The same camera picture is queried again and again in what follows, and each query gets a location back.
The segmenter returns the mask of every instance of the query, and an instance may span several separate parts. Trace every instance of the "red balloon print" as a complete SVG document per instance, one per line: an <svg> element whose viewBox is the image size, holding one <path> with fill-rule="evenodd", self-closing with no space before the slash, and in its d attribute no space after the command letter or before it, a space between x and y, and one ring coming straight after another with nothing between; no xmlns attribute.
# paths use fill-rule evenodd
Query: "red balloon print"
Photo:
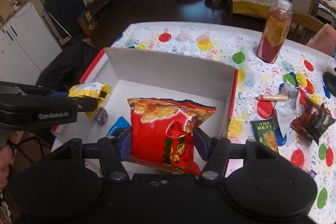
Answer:
<svg viewBox="0 0 336 224"><path fill-rule="evenodd" d="M299 168L303 167L303 164L305 163L305 156L300 149L293 152L291 156L291 163L298 166Z"/></svg>
<svg viewBox="0 0 336 224"><path fill-rule="evenodd" d="M328 167L333 165L334 154L333 154L333 150L330 147L327 149L327 153L325 155L325 161L326 161Z"/></svg>
<svg viewBox="0 0 336 224"><path fill-rule="evenodd" d="M310 64L307 60L304 61L304 65L306 66L307 70L313 71L314 67Z"/></svg>
<svg viewBox="0 0 336 224"><path fill-rule="evenodd" d="M163 33L162 35L159 36L159 40L161 42L167 42L171 39L171 35L168 34L167 32Z"/></svg>
<svg viewBox="0 0 336 224"><path fill-rule="evenodd" d="M268 119L273 114L273 105L269 101L259 101L257 104L257 113L263 119Z"/></svg>
<svg viewBox="0 0 336 224"><path fill-rule="evenodd" d="M304 105L306 103L306 98L304 96L305 92L302 90L302 88L297 88L300 92L300 104Z"/></svg>
<svg viewBox="0 0 336 224"><path fill-rule="evenodd" d="M307 80L307 86L306 86L306 90L309 94L313 94L314 93L314 87L313 84Z"/></svg>

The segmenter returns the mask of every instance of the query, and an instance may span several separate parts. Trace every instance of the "dark wooden floor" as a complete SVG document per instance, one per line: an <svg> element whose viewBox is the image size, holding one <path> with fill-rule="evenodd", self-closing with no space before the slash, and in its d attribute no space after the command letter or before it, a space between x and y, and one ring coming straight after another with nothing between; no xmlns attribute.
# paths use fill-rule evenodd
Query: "dark wooden floor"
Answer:
<svg viewBox="0 0 336 224"><path fill-rule="evenodd" d="M265 21L244 15L229 17L226 6L214 8L205 0L112 0L96 15L97 48L109 47L131 23L188 21L230 25L262 31Z"/></svg>

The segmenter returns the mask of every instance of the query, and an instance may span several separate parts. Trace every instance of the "white box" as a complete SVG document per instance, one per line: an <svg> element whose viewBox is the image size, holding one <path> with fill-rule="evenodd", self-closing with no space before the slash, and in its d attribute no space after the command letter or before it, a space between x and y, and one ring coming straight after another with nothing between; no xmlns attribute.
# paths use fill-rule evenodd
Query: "white box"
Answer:
<svg viewBox="0 0 336 224"><path fill-rule="evenodd" d="M86 83L100 82L112 87L104 107L109 114L106 125L98 125L84 113L77 122L59 126L58 139L67 142L81 138L83 143L97 142L107 135L120 116L130 122L130 106L127 99L165 98L192 100L216 107L216 112L200 128L210 137L226 136L230 112L233 108L232 90L236 87L237 70L221 62L184 55L106 48L100 60L90 66ZM200 169L205 162L195 149L194 160ZM124 162L128 173L153 173L153 168Z"/></svg>

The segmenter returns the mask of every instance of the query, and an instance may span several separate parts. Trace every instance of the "yellow snack package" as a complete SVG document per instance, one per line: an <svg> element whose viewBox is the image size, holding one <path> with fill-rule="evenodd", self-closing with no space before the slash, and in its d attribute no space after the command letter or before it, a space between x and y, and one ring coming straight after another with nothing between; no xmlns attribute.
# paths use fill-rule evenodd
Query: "yellow snack package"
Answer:
<svg viewBox="0 0 336 224"><path fill-rule="evenodd" d="M91 118L95 112L103 105L107 100L112 87L103 85L98 82L74 85L69 89L68 97L92 97L98 101L97 108L92 112L85 112L88 118Z"/></svg>

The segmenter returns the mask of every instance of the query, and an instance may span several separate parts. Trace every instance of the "black round object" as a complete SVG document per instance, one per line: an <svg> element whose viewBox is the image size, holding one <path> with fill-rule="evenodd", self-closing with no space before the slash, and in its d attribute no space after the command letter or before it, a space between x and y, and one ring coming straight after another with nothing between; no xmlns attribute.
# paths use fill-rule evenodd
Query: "black round object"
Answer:
<svg viewBox="0 0 336 224"><path fill-rule="evenodd" d="M315 181L299 168L275 169L265 162L234 171L224 187L240 210L268 220L307 215L317 196Z"/></svg>
<svg viewBox="0 0 336 224"><path fill-rule="evenodd" d="M336 76L327 71L323 74L323 82L329 92L336 96Z"/></svg>
<svg viewBox="0 0 336 224"><path fill-rule="evenodd" d="M65 220L93 205L102 193L101 179L70 160L50 160L14 177L9 191L26 215Z"/></svg>

